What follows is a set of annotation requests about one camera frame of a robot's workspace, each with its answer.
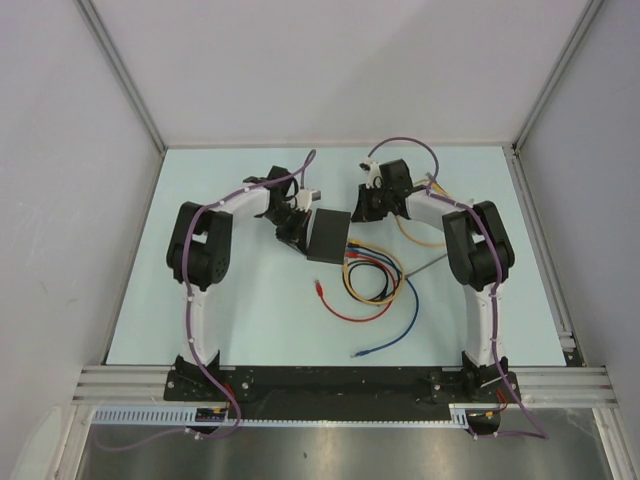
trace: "bundle of cables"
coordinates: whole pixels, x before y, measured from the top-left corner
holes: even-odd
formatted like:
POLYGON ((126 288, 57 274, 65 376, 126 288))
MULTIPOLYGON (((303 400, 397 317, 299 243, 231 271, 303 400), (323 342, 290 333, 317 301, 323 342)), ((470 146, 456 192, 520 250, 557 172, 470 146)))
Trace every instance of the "bundle of cables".
POLYGON ((402 334, 380 346, 369 348, 366 350, 360 350, 354 353, 352 357, 363 357, 365 355, 369 355, 370 353, 384 350, 385 348, 395 345, 409 334, 418 318, 418 313, 420 311, 420 299, 418 298, 418 292, 416 291, 415 287, 405 275, 402 263, 400 263, 400 261, 392 253, 375 245, 364 243, 358 240, 350 240, 347 244, 347 250, 345 252, 345 262, 342 267, 342 281, 347 292, 354 300, 368 305, 383 307, 380 312, 370 317, 355 318, 343 315, 337 312, 331 305, 329 305, 324 296, 322 284, 318 280, 316 280, 316 293, 320 297, 320 300, 322 301, 322 304, 325 306, 325 308, 336 317, 348 322, 365 323, 375 320, 376 318, 380 318, 382 315, 387 313, 393 301, 402 291, 405 283, 409 285, 409 288, 412 290, 415 297, 415 310, 413 313, 413 317, 411 319, 411 322, 409 323, 409 326, 404 330, 402 334), (356 268, 363 266, 368 266, 379 270, 383 273, 385 278, 384 287, 382 288, 380 293, 370 298, 365 298, 360 295, 354 288, 352 283, 353 271, 356 268))

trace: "black rectangular object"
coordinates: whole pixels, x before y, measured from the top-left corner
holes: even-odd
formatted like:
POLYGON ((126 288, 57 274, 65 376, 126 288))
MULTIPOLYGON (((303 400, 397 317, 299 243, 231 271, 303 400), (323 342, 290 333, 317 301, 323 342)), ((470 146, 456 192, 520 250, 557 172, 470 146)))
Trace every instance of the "black rectangular object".
POLYGON ((349 212, 323 208, 316 210, 307 260, 341 265, 344 262, 350 222, 349 212))

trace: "white table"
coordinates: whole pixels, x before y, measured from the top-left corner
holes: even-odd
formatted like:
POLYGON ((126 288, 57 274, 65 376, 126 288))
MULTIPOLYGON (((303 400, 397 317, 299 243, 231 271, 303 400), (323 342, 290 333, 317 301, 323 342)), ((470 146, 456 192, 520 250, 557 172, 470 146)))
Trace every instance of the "white table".
MULTIPOLYGON (((308 149, 169 150, 108 355, 109 364, 171 364, 180 350, 184 324, 183 289, 172 278, 165 255, 178 208, 185 201, 211 203, 235 190, 242 179, 266 176, 272 165, 293 171, 308 149)), ((352 211, 358 184, 366 176, 358 164, 365 148, 320 148, 307 171, 307 186, 322 190, 315 208, 352 211)), ((502 150, 498 147, 439 147, 441 184, 456 198, 492 200, 498 206, 516 254, 505 284, 502 325, 511 365, 564 365, 562 350, 524 220, 502 150)), ((417 147, 389 147, 376 153, 384 162, 404 158, 417 180, 433 170, 417 147)), ((438 241, 442 234, 406 222, 417 237, 438 241)), ((212 315, 226 318, 221 361, 229 365, 460 365, 466 339, 462 288, 447 261, 413 280, 420 315, 411 333, 392 348, 362 358, 357 350, 399 335, 411 320, 414 298, 406 288, 383 317, 352 324, 329 314, 313 282, 320 279, 329 302, 341 312, 368 316, 376 307, 353 301, 340 278, 341 267, 309 262, 275 239, 275 227, 256 219, 234 229, 231 267, 216 292, 212 315)), ((407 240, 390 216, 354 224, 350 235, 394 252, 412 270, 443 253, 407 240)), ((381 279, 359 269, 354 283, 363 293, 381 279)))

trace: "cable connector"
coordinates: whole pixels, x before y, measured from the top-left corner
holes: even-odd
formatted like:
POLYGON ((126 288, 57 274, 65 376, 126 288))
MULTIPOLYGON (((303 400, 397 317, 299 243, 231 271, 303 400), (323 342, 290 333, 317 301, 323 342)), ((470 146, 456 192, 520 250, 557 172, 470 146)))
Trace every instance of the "cable connector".
POLYGON ((319 297, 323 297, 324 290, 322 290, 322 285, 320 284, 320 280, 316 280, 314 283, 316 285, 316 293, 318 294, 319 297))

